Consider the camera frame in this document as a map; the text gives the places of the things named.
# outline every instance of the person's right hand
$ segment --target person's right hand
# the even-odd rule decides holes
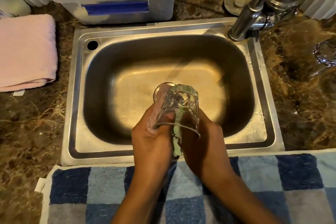
[[[236,175],[226,152],[222,128],[199,109],[199,133],[182,129],[181,148],[187,165],[205,186],[215,193],[222,183]]]

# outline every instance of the person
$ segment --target person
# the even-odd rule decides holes
[[[171,125],[158,128],[155,135],[146,130],[152,113],[149,107],[132,129],[134,175],[111,224],[149,223],[170,167],[173,146]],[[182,131],[181,148],[187,165],[203,184],[244,224],[280,224],[234,173],[223,140],[222,128],[199,110],[199,133]]]

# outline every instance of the stainless steel sink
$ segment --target stainless steel sink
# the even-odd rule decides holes
[[[162,82],[193,86],[230,154],[284,149],[259,43],[234,18],[75,32],[62,165],[133,161],[131,129]]]

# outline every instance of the white tag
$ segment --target white tag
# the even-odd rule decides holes
[[[45,178],[39,178],[35,187],[35,191],[41,192],[44,187],[44,184],[45,184]]]
[[[15,97],[23,96],[24,93],[25,93],[25,90],[14,91],[13,96],[15,96]]]

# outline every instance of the brown marble countertop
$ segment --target brown marble countertop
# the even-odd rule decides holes
[[[223,0],[175,0],[172,20],[228,16]],[[34,8],[57,24],[57,80],[22,97],[0,93],[0,223],[38,223],[39,177],[59,163],[75,28],[80,24],[62,5]],[[286,150],[336,147],[335,70],[309,80],[312,47],[336,35],[336,16],[318,22],[296,16],[260,34],[262,51]]]

